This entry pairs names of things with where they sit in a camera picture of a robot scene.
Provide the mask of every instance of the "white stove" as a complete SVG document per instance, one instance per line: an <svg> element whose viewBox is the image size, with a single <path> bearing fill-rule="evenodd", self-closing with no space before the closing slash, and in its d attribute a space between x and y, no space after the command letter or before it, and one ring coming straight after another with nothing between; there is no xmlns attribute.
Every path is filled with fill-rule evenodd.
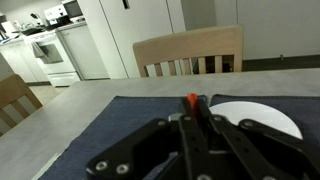
<svg viewBox="0 0 320 180"><path fill-rule="evenodd" d="M58 31L46 31L24 38L53 86L70 86L81 74Z"/></svg>

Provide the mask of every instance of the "gray tabletop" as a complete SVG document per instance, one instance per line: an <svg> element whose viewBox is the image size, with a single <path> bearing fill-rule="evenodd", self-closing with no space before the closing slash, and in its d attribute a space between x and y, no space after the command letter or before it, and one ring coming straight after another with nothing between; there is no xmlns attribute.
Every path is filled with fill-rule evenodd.
<svg viewBox="0 0 320 180"><path fill-rule="evenodd" d="M319 96L319 75L320 69L301 69L78 82L0 138L0 179L31 179L116 95Z"/></svg>

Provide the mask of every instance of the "dark blue placemat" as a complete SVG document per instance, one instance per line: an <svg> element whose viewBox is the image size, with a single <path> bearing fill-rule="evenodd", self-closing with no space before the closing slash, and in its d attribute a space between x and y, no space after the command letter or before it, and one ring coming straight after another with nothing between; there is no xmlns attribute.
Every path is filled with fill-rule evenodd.
<svg viewBox="0 0 320 180"><path fill-rule="evenodd" d="M181 112L181 97L115 97L40 179L86 179L87 162L154 118ZM145 179L153 179L155 168Z"/></svg>
<svg viewBox="0 0 320 180"><path fill-rule="evenodd" d="M320 97L214 95L210 105L250 101L273 107L292 119L305 142L320 148Z"/></svg>

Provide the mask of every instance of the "chair backrest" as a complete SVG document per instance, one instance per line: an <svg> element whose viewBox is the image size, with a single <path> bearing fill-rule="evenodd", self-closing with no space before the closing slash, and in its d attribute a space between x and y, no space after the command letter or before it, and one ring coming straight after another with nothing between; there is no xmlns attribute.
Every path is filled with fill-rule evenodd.
<svg viewBox="0 0 320 180"><path fill-rule="evenodd" d="M26 97L28 102L25 103L22 97ZM17 121L5 110L6 108L10 109L9 106L13 107L14 112L20 114L20 117L24 119L28 117L32 111L39 109L42 104L21 77L13 74L0 81L0 119L11 129L17 125Z"/></svg>
<svg viewBox="0 0 320 180"><path fill-rule="evenodd" d="M243 27L241 25L209 27L138 42L133 45L141 77L146 66L154 65L162 76L160 63L168 62L170 75L176 75L174 60L183 60L185 74L191 74L189 58L198 58L200 74L206 73L205 57L215 56L215 72L222 72L222 56L233 55L234 72L242 70Z"/></svg>

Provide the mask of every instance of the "oven door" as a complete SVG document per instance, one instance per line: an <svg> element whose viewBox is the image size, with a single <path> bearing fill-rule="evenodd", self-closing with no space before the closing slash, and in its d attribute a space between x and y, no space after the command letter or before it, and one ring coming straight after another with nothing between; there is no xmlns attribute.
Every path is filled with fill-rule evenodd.
<svg viewBox="0 0 320 180"><path fill-rule="evenodd" d="M45 54L37 62L47 75L76 71L57 34L43 35L34 41Z"/></svg>

